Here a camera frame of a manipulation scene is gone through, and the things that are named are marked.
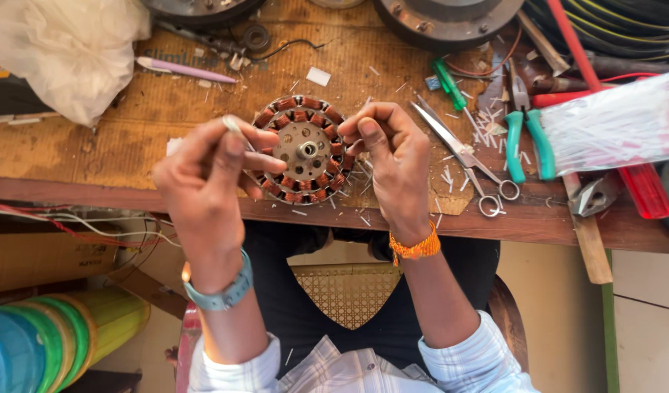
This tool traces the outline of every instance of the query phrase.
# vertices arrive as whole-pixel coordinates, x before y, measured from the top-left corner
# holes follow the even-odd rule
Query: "shirt sleeve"
[[[478,313],[478,330],[458,345],[432,349],[424,337],[419,340],[419,351],[438,387],[453,393],[537,392],[492,318],[484,311]]]
[[[188,393],[275,392],[280,363],[280,343],[271,333],[269,346],[256,358],[242,364],[219,364],[208,358],[201,336],[191,358]]]

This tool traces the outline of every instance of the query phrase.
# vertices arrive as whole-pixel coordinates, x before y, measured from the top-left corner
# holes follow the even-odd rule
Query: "orange thread bracelet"
[[[402,246],[400,242],[392,237],[392,232],[390,233],[390,248],[394,255],[392,263],[395,266],[399,263],[398,255],[402,259],[417,259],[421,257],[430,257],[441,251],[441,242],[436,235],[436,226],[434,226],[434,223],[431,222],[431,220],[429,220],[429,225],[431,225],[431,234],[421,243],[412,247]]]

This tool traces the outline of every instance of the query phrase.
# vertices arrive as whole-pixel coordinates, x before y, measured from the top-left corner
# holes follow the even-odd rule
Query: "hand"
[[[244,225],[236,188],[253,199],[262,190],[242,168],[280,173],[286,163],[247,152],[247,140],[257,149],[278,144],[278,136],[257,130],[231,116],[242,132],[227,129],[224,118],[196,127],[179,150],[153,169],[153,180],[172,217],[184,254],[191,265],[192,283],[202,293],[224,289],[242,268],[240,246]]]
[[[348,155],[369,151],[374,191],[397,241],[411,247],[431,234],[429,138],[396,103],[370,103],[339,126]]]

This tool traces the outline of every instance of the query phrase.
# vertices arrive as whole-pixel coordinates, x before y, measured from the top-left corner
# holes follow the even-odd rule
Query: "blue watch strap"
[[[252,288],[252,261],[245,250],[240,247],[242,252],[242,269],[237,273],[237,277],[224,291],[215,294],[201,294],[194,289],[189,282],[184,282],[189,298],[196,303],[198,308],[208,311],[229,310],[237,304],[244,295]]]

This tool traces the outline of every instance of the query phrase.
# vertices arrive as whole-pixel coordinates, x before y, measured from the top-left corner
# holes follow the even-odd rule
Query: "dark trousers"
[[[313,253],[326,242],[329,228],[275,222],[245,221],[243,247],[252,260],[254,286],[267,330],[280,340],[278,378],[300,363],[325,334],[341,353],[373,348],[399,369],[416,363],[426,371],[417,341],[417,321],[409,286],[403,275],[382,308],[356,330],[327,317],[303,290],[286,262],[293,255]],[[387,232],[373,233],[378,259],[391,260]],[[475,309],[485,310],[499,262],[499,241],[440,237],[446,257],[461,289]],[[293,353],[285,365],[286,358]]]

